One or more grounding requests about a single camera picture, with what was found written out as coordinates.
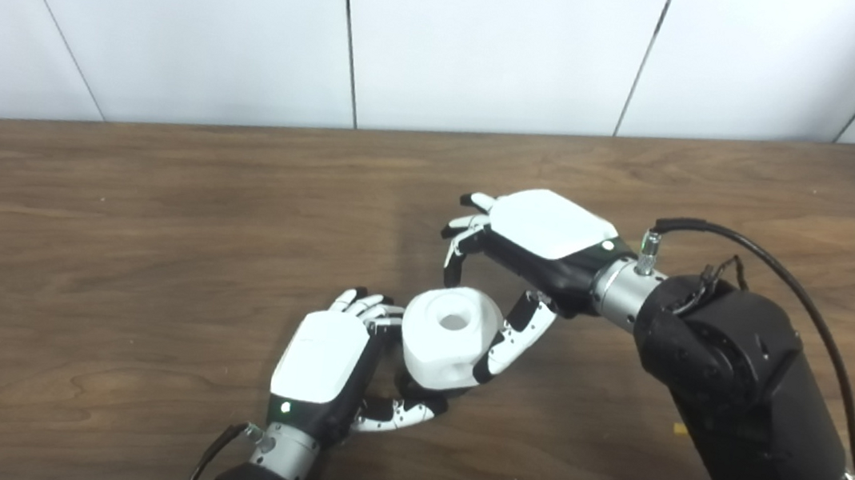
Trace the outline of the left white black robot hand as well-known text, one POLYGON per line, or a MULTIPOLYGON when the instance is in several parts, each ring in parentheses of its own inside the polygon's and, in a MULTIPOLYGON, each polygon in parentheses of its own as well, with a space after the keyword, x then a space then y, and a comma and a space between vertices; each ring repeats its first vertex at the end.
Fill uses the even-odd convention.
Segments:
POLYGON ((443 394, 408 387, 370 394, 387 349, 401 340, 404 313, 392 298, 354 287, 306 314, 274 367, 267 424, 292 427, 329 449, 354 433, 401 430, 448 412, 443 394))

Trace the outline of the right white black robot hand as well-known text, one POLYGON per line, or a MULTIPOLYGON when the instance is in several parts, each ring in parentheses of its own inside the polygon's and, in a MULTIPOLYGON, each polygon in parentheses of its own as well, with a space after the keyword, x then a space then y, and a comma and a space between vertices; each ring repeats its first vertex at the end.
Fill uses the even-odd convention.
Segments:
POLYGON ((452 219, 440 237, 449 240, 444 284, 459 286, 467 257, 484 256, 529 285, 488 350, 469 367, 473 385, 491 382, 540 338, 555 318, 602 314, 598 279, 635 253, 609 221, 551 190, 522 190, 492 197, 461 195, 475 214, 452 219))

